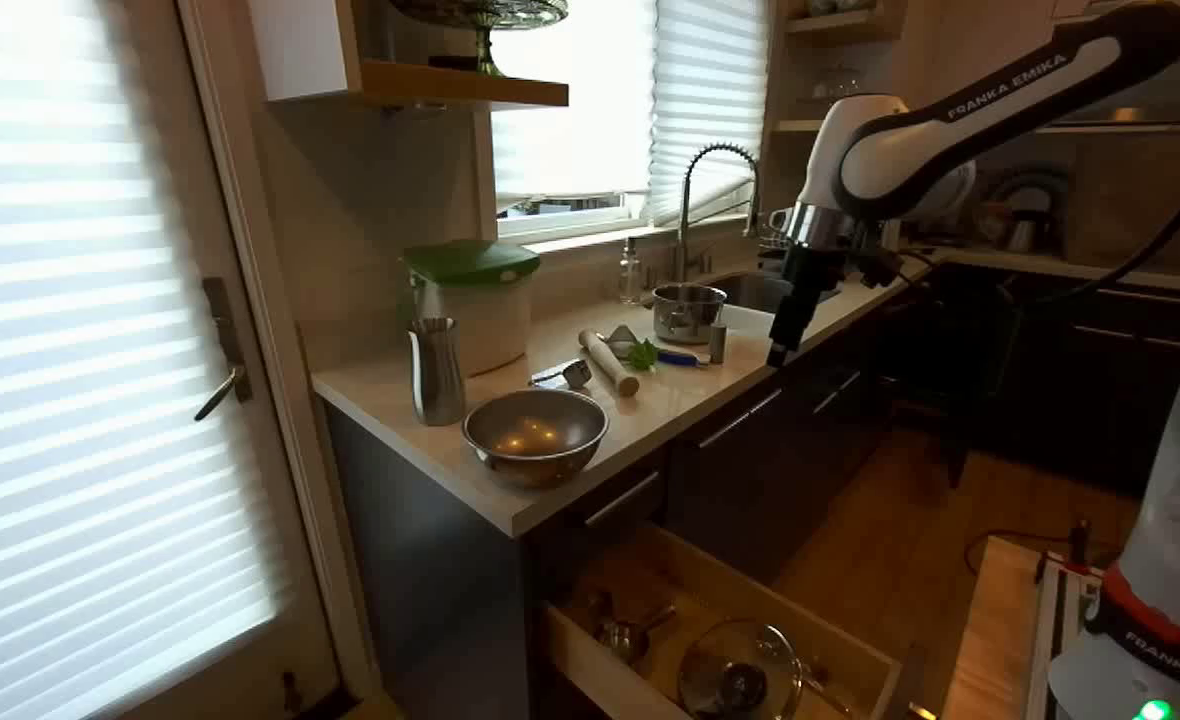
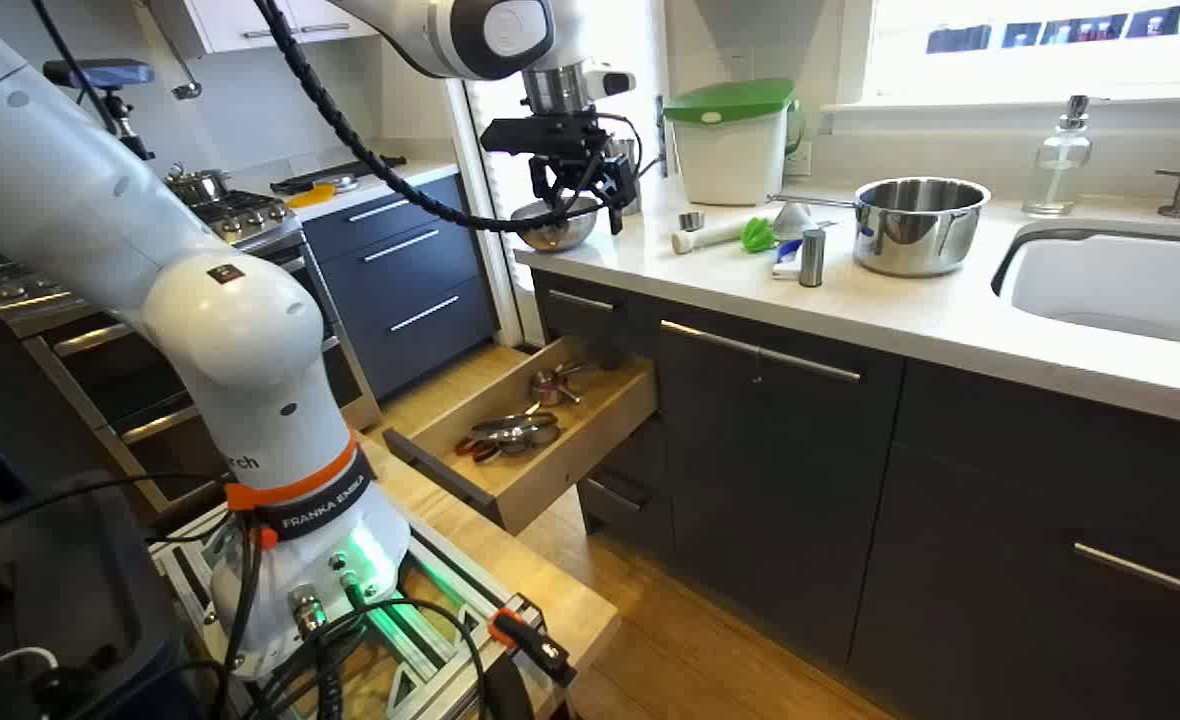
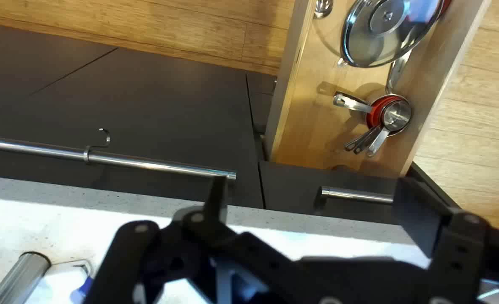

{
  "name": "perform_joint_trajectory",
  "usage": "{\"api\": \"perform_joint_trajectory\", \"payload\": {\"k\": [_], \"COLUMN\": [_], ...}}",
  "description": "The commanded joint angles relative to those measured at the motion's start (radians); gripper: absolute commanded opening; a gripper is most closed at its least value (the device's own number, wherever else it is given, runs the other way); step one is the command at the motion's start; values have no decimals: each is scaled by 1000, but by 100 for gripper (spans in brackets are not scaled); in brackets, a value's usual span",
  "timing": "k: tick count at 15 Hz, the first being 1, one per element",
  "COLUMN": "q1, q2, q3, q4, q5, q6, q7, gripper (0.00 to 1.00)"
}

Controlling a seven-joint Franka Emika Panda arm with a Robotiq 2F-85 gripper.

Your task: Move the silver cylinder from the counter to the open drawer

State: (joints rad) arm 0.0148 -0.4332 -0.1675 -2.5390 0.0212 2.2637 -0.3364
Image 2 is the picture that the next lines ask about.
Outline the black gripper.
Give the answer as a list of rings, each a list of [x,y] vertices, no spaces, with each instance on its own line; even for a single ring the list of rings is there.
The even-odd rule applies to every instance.
[[[571,195],[571,221],[595,223],[602,200],[631,200],[640,189],[637,144],[609,132],[600,101],[637,88],[617,69],[539,69],[525,71],[525,114],[500,114],[485,129],[485,150],[529,161],[535,216],[554,216]]]

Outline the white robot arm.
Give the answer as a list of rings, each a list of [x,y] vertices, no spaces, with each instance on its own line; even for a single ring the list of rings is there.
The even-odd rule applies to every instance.
[[[148,335],[232,468],[249,549],[213,573],[226,625],[268,644],[340,569],[386,592],[411,529],[340,417],[320,306],[275,263],[216,241],[125,144],[0,40],[0,253]]]

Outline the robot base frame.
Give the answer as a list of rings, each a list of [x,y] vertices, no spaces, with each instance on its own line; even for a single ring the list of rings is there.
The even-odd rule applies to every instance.
[[[577,679],[545,608],[428,529],[411,530],[390,574],[376,573],[363,541],[340,544],[285,594],[275,646],[240,644],[226,662],[226,613],[213,588],[220,554],[240,554],[223,509],[148,549],[216,662],[220,720],[539,720]]]

